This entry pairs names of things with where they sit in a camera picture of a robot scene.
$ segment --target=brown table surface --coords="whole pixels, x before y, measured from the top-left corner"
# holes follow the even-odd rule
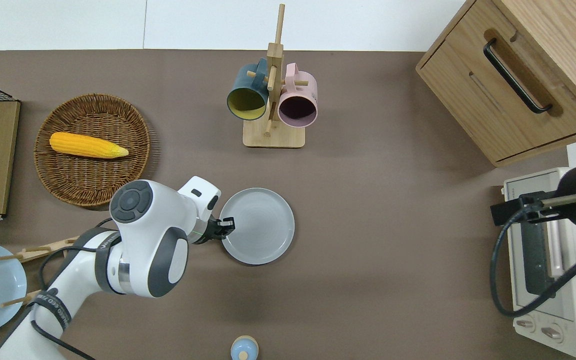
[[[217,241],[192,246],[167,296],[93,294],[62,339],[98,359],[228,359],[240,335],[256,338],[263,360],[569,358],[516,334],[488,281],[498,186],[567,166],[565,149],[494,168],[415,73],[422,53],[329,51],[285,54],[318,82],[306,146],[247,148],[226,95],[240,66],[264,55],[0,52],[0,89],[22,101],[1,246],[41,246],[108,217],[54,198],[33,162],[50,111],[91,92],[124,98],[147,119],[158,146],[145,178],[173,188],[209,180],[222,191],[215,215],[236,192],[263,187],[295,216],[275,262],[244,266]],[[36,290],[38,262],[24,267]]]

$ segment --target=yellow corn cob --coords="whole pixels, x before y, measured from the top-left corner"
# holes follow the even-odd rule
[[[112,159],[128,155],[128,150],[116,143],[70,132],[55,132],[50,135],[50,146],[59,153],[80,157]]]

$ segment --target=mug rack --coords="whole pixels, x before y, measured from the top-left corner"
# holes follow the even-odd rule
[[[282,91],[282,69],[284,68],[284,46],[281,44],[282,28],[284,26],[284,10],[286,5],[279,4],[277,30],[274,42],[268,43],[266,59],[268,63],[268,103],[263,116],[256,120],[244,121],[243,143],[249,148],[288,148],[298,149],[306,145],[306,129],[288,126],[279,120],[277,105]]]

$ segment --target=round woven basket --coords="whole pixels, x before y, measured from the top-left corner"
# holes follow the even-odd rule
[[[99,159],[56,152],[50,146],[55,132],[96,137],[126,148],[128,155]],[[34,166],[39,179],[57,199],[79,207],[98,207],[128,182],[139,179],[151,151],[148,127],[126,100],[89,93],[59,105],[45,119],[34,143]]]

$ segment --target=black handle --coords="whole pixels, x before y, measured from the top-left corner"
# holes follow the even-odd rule
[[[505,82],[508,83],[508,85],[510,85],[510,87],[514,90],[517,96],[519,96],[521,101],[523,101],[523,103],[526,104],[526,107],[528,107],[528,109],[530,109],[531,112],[535,114],[541,114],[542,112],[550,110],[553,107],[552,104],[546,105],[546,107],[540,107],[539,105],[537,105],[537,103],[533,101],[530,95],[528,95],[528,92],[526,92],[525,89],[522,88],[519,82],[517,82],[517,80],[510,73],[510,71],[508,71],[508,69],[504,66],[504,64],[502,64],[501,61],[499,61],[499,59],[493,54],[492,49],[490,47],[492,47],[492,44],[494,44],[495,41],[497,41],[497,39],[493,38],[486,44],[486,46],[484,46],[484,55],[486,56],[486,59],[488,59],[490,64],[494,66],[496,71],[498,71],[499,75],[501,75],[502,78],[505,80]]]

